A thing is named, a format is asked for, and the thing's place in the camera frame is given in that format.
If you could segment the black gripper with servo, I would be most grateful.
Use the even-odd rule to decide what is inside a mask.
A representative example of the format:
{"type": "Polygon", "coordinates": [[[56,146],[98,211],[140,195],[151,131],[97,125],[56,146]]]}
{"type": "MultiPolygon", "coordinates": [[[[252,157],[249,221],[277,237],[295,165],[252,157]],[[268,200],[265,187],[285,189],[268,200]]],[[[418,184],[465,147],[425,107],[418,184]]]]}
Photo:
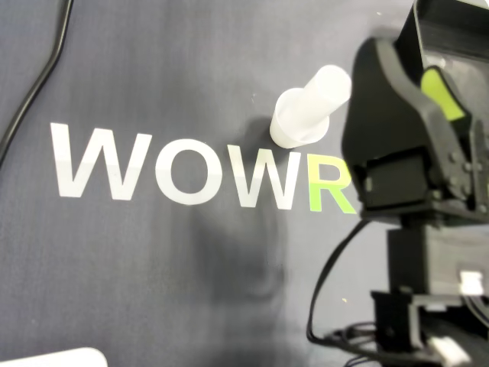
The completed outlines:
{"type": "Polygon", "coordinates": [[[370,38],[361,45],[342,137],[344,159],[355,167],[361,218],[403,227],[485,225],[486,126],[441,68],[425,69],[420,88],[391,41],[370,38]],[[449,160],[459,151],[455,136],[461,161],[449,160]]]}

